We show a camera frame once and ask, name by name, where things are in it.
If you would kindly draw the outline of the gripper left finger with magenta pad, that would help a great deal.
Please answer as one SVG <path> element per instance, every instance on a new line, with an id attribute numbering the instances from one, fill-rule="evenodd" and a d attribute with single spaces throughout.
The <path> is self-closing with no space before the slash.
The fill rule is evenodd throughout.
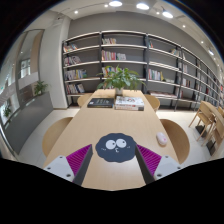
<path id="1" fill-rule="evenodd" d="M 59 155 L 44 170 L 81 186 L 92 155 L 92 145 L 87 145 L 68 156 Z"/>

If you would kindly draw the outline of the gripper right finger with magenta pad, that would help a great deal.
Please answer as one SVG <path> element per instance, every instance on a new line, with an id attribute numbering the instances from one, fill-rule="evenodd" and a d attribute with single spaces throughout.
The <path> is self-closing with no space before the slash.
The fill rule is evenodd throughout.
<path id="1" fill-rule="evenodd" d="M 164 178 L 181 169 L 181 165 L 172 157 L 159 154 L 143 146 L 136 145 L 135 155 L 146 184 Z"/>

